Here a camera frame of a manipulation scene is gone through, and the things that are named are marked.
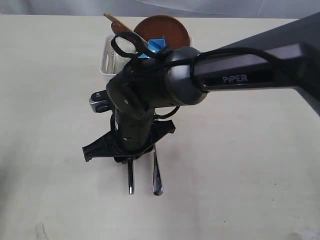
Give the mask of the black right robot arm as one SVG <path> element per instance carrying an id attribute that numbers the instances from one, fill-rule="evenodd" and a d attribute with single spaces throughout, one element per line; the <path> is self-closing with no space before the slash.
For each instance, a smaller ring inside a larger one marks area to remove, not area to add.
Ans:
<path id="1" fill-rule="evenodd" d="M 207 52 L 166 46 L 153 52 L 137 33 L 122 31 L 111 47 L 128 63 L 105 90 L 90 97 L 94 112 L 112 114 L 110 131 L 83 147 L 86 162 L 138 159 L 176 129 L 170 114 L 158 115 L 157 108 L 171 107 L 175 113 L 181 106 L 199 104 L 210 92 L 298 87 L 320 98 L 320 51 L 306 43 Z"/>

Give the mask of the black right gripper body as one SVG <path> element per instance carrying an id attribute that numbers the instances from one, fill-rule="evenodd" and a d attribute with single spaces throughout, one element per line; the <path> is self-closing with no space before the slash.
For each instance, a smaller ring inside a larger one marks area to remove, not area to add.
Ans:
<path id="1" fill-rule="evenodd" d="M 116 163 L 123 163 L 127 159 L 138 159 L 149 153 L 159 140 L 167 134 L 173 134 L 176 127 L 172 120 L 153 121 L 146 143 L 138 150 L 126 150 L 116 140 L 112 131 L 107 132 L 94 142 L 82 148 L 84 159 L 89 162 L 93 158 L 114 158 Z"/>

